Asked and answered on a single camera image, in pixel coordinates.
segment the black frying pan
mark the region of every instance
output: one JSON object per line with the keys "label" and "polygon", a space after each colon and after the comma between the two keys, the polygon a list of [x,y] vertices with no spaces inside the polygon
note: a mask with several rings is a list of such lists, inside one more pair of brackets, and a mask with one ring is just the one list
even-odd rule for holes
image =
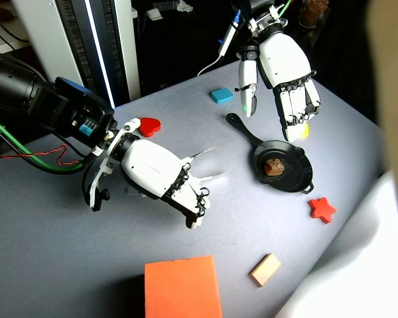
{"label": "black frying pan", "polygon": [[[231,126],[243,133],[255,147],[252,163],[258,180],[262,184],[269,184],[286,192],[300,191],[305,194],[314,189],[311,182],[311,163],[302,148],[295,147],[284,141],[263,142],[251,134],[236,114],[230,113],[226,116],[226,119]],[[285,171],[280,176],[268,176],[264,170],[265,163],[275,158],[278,158],[283,163]]]}

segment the yellow round object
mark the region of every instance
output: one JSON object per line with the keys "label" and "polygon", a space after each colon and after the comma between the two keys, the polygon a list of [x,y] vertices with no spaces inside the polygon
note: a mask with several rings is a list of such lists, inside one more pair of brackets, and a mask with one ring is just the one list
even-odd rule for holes
{"label": "yellow round object", "polygon": [[309,134],[310,134],[310,127],[309,127],[308,123],[305,123],[304,130],[302,131],[302,134],[300,137],[306,138],[306,137],[308,137]]}

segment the orange block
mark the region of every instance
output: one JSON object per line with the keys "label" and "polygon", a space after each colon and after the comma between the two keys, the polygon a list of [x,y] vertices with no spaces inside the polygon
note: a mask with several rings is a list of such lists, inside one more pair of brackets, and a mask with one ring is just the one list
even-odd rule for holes
{"label": "orange block", "polygon": [[212,256],[145,264],[146,318],[222,318]]}

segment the red star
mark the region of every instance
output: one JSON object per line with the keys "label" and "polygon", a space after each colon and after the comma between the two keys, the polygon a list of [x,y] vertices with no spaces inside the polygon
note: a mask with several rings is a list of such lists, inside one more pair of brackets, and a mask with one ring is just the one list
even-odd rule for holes
{"label": "red star", "polygon": [[311,217],[319,218],[325,223],[332,222],[332,214],[336,213],[336,209],[329,204],[325,197],[319,200],[311,200],[308,203],[312,207]]}

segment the robotic arm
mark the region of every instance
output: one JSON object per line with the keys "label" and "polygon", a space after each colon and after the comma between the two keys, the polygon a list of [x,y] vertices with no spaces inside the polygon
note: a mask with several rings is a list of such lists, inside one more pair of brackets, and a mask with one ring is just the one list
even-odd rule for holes
{"label": "robotic arm", "polygon": [[[236,91],[240,92],[243,112],[250,117],[256,110],[258,69],[267,89],[273,90],[283,135],[293,142],[303,134],[306,122],[320,110],[320,98],[311,79],[315,71],[311,70],[298,44],[283,32],[287,25],[287,20],[279,16],[283,6],[268,6],[269,1],[261,0],[236,2],[237,19],[241,12],[247,19],[245,24],[251,36],[256,39],[254,45],[241,47],[237,54],[241,62]],[[252,9],[264,6],[268,9],[253,18]],[[229,30],[235,30],[233,24]],[[228,46],[227,41],[225,38],[222,46]]]}
{"label": "robotic arm", "polygon": [[[99,191],[99,180],[112,173],[112,160],[120,162],[125,179],[140,192],[181,211],[190,229],[201,224],[205,210],[210,207],[208,189],[201,187],[202,180],[189,172],[195,156],[180,159],[158,144],[139,139],[133,134],[140,126],[139,119],[132,119],[118,130],[109,103],[76,83],[64,78],[47,83],[30,66],[0,54],[0,110],[63,137],[72,136],[92,148],[80,168],[61,168],[59,174],[90,169],[92,162],[104,153],[87,191],[86,175],[83,178],[84,197],[93,211],[100,210],[102,200],[109,199],[107,189]],[[0,136],[15,151],[23,153],[21,144],[1,125]],[[46,167],[42,170],[55,172]]]}

